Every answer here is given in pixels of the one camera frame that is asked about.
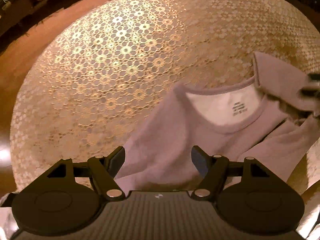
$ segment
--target lace tablecloth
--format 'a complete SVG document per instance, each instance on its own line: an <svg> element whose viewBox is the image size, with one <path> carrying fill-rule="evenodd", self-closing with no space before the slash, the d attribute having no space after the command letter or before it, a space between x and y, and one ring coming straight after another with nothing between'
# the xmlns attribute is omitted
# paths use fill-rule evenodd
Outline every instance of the lace tablecloth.
<svg viewBox="0 0 320 240"><path fill-rule="evenodd" d="M284 0L107 2L63 31L24 80L10 135L18 190L61 158L112 152L177 80L240 82L255 50L316 71L319 41ZM308 153L309 184L320 177L318 149Z"/></svg>

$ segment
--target gold tablecloth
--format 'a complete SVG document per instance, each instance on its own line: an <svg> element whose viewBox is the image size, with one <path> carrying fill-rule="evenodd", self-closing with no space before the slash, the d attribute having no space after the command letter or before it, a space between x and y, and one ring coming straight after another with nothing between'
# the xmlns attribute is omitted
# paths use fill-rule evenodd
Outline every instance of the gold tablecloth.
<svg viewBox="0 0 320 240"><path fill-rule="evenodd" d="M61 158L109 154L177 80L240 82L255 50L316 71L319 41L284 0L107 2L63 31L24 80L10 134L18 190ZM318 148L308 153L309 183L320 177Z"/></svg>

